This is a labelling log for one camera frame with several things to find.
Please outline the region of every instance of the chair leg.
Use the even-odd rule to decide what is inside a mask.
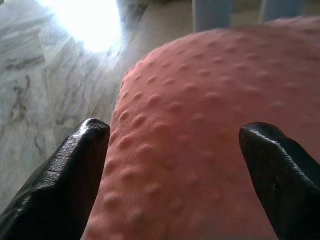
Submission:
[[[192,0],[192,2],[194,32],[230,26],[234,0]]]
[[[263,0],[260,22],[279,18],[293,18],[301,15],[304,0]]]

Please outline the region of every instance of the pink bumpy surface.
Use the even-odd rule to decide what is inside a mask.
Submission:
[[[123,79],[85,240],[273,239],[238,134],[278,126],[320,160],[320,18],[162,46]]]

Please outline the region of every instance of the pink seat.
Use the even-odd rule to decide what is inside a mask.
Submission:
[[[267,122],[320,161],[319,43],[320,18],[296,18],[189,35],[141,60],[84,239],[276,239],[238,134]]]

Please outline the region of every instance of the gray marble floor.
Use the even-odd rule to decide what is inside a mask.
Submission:
[[[259,4],[241,1],[233,24],[256,24]],[[126,71],[156,47],[192,31],[191,0],[5,1],[0,212],[85,119],[110,123]]]

